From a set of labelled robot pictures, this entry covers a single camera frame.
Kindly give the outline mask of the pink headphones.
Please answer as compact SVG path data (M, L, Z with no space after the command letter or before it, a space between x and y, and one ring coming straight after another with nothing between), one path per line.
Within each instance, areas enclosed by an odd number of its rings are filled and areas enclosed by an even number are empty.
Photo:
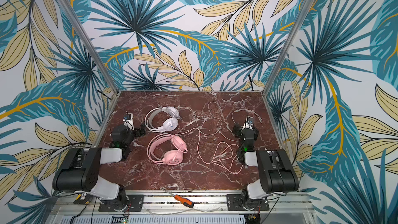
M163 133L155 136L147 147L147 157L158 165L177 166L188 152L187 144L178 135Z

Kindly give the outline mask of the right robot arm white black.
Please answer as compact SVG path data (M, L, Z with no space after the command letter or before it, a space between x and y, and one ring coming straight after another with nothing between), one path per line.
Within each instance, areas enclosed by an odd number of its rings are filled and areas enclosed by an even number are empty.
M246 185L240 194L227 195L229 211L268 210L269 197L297 191L299 181L285 150L254 150L259 130L252 123L235 125L232 133L239 139L238 161L258 169L259 179Z

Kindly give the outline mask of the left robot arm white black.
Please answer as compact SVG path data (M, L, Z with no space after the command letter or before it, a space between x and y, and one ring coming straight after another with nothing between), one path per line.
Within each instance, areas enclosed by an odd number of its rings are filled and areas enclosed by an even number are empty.
M56 171L52 182L53 189L97 198L99 212L140 212L144 196L127 195L124 186L100 176L100 167L125 161L131 152L132 141L144 135L144 124L133 129L121 124L113 129L113 141L109 148L70 149Z

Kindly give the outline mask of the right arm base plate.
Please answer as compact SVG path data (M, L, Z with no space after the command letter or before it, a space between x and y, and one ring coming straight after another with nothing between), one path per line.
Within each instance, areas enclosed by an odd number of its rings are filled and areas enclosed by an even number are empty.
M268 202L264 199L251 199L248 196L241 194L228 194L227 197L227 207L228 211L251 211L260 210L268 211Z

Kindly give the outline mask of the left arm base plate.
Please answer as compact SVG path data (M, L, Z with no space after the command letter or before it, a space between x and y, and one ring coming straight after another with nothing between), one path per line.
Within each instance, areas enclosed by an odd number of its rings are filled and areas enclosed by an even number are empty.
M99 212L141 212L144 195L126 195L114 200L101 200Z

